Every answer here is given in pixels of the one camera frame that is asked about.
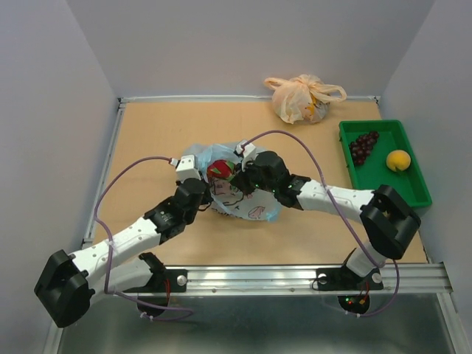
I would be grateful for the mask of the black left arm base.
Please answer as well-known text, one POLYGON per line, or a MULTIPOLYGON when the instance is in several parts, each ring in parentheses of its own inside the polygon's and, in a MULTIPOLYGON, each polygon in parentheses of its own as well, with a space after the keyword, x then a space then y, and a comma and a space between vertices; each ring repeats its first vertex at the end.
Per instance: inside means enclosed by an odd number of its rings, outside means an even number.
POLYGON ((187 291, 188 271, 184 268, 167 269, 163 273, 154 274, 146 285, 137 291, 137 299, 161 307, 170 306, 173 294, 187 291))

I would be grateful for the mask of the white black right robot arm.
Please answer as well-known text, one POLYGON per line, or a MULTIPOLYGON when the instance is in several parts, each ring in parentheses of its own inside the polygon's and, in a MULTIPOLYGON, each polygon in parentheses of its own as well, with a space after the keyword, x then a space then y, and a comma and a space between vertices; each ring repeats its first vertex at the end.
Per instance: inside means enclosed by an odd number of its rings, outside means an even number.
POLYGON ((257 153, 238 147, 235 155, 240 161, 230 182, 243 193, 265 191, 284 207, 338 215, 347 226, 353 221, 363 225, 367 241, 360 243, 340 267, 318 275, 322 291, 355 290, 371 280, 371 273, 387 260, 404 256, 420 228, 420 217, 393 187, 381 185, 376 190, 333 187, 290 173, 273 151, 257 153))

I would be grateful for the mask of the yellow round fruit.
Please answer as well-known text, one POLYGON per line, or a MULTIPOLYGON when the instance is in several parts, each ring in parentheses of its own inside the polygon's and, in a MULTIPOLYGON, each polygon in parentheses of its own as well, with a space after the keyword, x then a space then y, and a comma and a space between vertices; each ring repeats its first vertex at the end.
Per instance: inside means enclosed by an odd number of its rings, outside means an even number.
POLYGON ((393 150, 386 157, 386 166, 393 172, 407 170, 411 162, 411 156, 404 150, 393 150))

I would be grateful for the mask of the dark red grape bunch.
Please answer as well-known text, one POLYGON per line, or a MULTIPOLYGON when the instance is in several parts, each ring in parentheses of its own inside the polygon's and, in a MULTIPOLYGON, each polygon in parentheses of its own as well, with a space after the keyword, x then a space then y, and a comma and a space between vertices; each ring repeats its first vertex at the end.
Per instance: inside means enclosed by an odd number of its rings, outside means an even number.
POLYGON ((351 159, 355 166, 361 166, 371 156, 380 134, 377 131, 359 135, 355 141, 349 143, 351 159))

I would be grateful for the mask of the red green dragon fruit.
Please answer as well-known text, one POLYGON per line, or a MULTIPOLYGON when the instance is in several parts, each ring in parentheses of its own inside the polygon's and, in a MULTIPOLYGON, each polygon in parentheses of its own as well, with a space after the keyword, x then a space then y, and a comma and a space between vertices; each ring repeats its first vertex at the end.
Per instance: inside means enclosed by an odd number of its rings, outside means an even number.
POLYGON ((225 159, 215 160, 206 169, 206 176, 209 180, 231 181, 235 177, 235 164, 225 159))

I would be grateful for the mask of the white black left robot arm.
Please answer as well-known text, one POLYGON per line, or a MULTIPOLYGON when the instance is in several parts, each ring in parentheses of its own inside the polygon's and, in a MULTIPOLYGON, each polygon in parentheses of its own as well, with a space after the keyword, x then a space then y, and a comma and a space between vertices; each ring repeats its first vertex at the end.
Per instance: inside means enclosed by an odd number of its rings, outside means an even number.
POLYGON ((91 306, 97 282, 132 256, 181 234, 208 197, 205 181, 188 178, 177 186, 174 195, 110 240, 71 254, 62 249, 51 254, 34 293, 53 322, 64 328, 79 320, 91 306))

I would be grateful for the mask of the blue printed plastic bag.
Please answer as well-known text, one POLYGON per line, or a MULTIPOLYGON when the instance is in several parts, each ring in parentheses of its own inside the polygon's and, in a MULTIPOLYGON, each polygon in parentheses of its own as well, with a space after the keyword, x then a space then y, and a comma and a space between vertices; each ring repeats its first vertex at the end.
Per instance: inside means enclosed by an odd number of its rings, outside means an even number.
POLYGON ((229 181, 207 178, 207 168, 215 160, 229 160, 235 166, 240 162, 240 158, 234 154, 235 145, 234 142, 212 145, 194 144, 184 153, 195 155, 197 158, 197 168, 204 180, 209 183, 212 210, 248 221, 275 221, 282 206, 271 193, 255 190, 250 195, 243 195, 229 181))

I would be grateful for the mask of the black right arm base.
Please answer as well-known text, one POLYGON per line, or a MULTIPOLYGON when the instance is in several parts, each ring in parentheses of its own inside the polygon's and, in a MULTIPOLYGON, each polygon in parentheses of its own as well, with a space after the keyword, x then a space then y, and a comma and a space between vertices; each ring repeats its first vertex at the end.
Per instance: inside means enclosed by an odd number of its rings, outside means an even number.
POLYGON ((345 292, 338 295, 341 308, 349 314, 363 316, 370 307, 370 292, 383 290, 384 284, 378 268, 360 277, 343 265, 318 268, 311 288, 315 291, 345 292))

